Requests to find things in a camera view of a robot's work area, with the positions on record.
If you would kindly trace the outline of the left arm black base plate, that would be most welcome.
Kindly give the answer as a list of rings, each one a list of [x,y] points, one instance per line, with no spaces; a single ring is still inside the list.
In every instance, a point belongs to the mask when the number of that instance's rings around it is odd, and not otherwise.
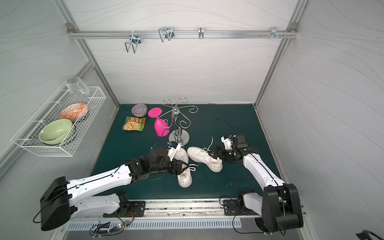
[[[128,201],[119,203],[119,208],[111,214],[103,214],[104,218],[140,218],[144,216],[145,201]]]

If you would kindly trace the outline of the white shoelace of shoe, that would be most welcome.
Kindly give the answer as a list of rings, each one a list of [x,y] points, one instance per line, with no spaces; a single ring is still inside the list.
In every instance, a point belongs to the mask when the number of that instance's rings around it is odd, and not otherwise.
[[[203,156],[204,157],[212,157],[213,159],[217,159],[219,157],[219,147],[213,147],[214,138],[211,136],[211,143],[207,148],[203,148]]]
[[[190,172],[195,172],[197,170],[197,167],[199,167],[199,165],[189,164],[188,169],[190,170]]]

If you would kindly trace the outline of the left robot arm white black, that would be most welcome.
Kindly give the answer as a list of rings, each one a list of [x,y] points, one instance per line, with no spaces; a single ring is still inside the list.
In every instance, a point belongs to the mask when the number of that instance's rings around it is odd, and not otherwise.
[[[147,155],[129,160],[119,167],[77,180],[59,177],[40,198],[42,231],[54,230],[82,211],[81,202],[105,191],[149,178],[155,173],[180,176],[189,169],[187,152],[181,147],[153,148]]]

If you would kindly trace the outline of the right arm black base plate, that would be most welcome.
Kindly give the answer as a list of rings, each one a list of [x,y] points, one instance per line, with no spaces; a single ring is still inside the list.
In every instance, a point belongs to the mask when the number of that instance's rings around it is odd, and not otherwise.
[[[249,210],[244,205],[240,204],[238,200],[221,200],[221,205],[223,206],[225,216],[260,216],[256,212]]]

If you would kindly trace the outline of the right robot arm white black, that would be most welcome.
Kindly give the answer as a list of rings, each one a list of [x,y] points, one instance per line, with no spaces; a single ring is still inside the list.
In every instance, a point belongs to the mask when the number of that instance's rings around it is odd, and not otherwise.
[[[221,138],[223,147],[215,147],[212,157],[228,163],[242,162],[255,178],[263,194],[241,193],[237,198],[240,214],[255,213],[256,225],[262,233],[299,229],[304,225],[299,191],[294,184],[280,179],[262,160],[255,148],[249,147],[243,134],[225,135]]]

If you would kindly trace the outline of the white knit sneaker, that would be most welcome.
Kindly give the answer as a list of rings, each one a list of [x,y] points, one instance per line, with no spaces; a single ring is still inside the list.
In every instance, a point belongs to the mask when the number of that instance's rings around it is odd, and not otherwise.
[[[177,175],[178,183],[182,188],[188,188],[192,184],[192,175],[189,167],[189,156],[185,149],[180,148],[173,158],[173,160],[178,160],[178,163],[182,162],[181,170],[182,172]]]
[[[189,147],[187,154],[194,162],[205,164],[214,173],[219,173],[223,169],[222,160],[220,158],[213,158],[205,149]]]

